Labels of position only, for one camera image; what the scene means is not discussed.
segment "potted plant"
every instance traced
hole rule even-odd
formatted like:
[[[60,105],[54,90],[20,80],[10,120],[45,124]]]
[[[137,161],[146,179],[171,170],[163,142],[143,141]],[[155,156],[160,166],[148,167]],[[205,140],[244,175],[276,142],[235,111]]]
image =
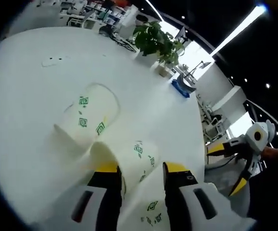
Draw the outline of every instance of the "potted plant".
[[[135,45],[140,49],[138,60],[152,66],[157,60],[166,66],[178,64],[177,51],[183,44],[161,30],[158,22],[145,23],[134,30]]]

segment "green leaves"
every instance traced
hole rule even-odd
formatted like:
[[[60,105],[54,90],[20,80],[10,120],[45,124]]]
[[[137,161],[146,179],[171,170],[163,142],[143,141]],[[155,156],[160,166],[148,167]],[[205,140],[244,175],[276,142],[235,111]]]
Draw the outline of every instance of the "green leaves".
[[[157,53],[160,63],[178,64],[177,51],[184,49],[183,44],[175,41],[168,32],[164,33],[158,22],[137,26],[133,35],[136,36],[135,45],[143,52],[143,56]]]

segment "ceiling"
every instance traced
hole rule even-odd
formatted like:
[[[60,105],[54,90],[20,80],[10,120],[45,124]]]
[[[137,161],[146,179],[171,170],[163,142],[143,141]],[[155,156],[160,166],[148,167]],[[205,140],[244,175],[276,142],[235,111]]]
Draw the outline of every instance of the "ceiling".
[[[131,0],[143,13],[155,15],[145,0]],[[258,4],[253,0],[150,0],[155,8],[175,18],[164,19],[181,28],[180,21],[197,34],[188,37],[210,52],[219,45]],[[214,58],[232,82],[244,90],[247,98],[269,112],[278,121],[278,8],[267,5],[268,12],[260,16],[241,34],[225,46]],[[255,107],[259,121],[269,118]]]

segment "cable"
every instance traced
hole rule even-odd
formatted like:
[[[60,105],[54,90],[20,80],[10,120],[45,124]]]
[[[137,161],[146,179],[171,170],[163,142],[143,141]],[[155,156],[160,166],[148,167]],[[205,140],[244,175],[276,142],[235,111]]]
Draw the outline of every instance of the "cable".
[[[209,170],[213,170],[213,169],[217,169],[217,168],[220,168],[220,167],[223,167],[225,165],[227,165],[231,160],[233,160],[237,155],[233,156],[231,159],[229,159],[226,163],[224,163],[223,165],[221,166],[217,166],[217,167],[212,167],[212,168],[206,168],[205,171],[209,171]]]

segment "white table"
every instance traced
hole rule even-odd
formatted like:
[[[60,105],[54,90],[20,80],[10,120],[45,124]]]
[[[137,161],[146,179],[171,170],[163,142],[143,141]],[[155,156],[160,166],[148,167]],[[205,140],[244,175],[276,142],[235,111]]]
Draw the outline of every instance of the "white table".
[[[91,82],[105,84],[120,101],[121,115],[108,131],[127,129],[153,140],[163,160],[183,163],[203,181],[204,141],[195,94],[183,98],[131,54],[109,38],[72,27],[29,30],[1,42],[0,188],[25,222],[43,215],[88,172],[85,156],[71,155],[53,124]],[[43,67],[50,58],[56,65]]]

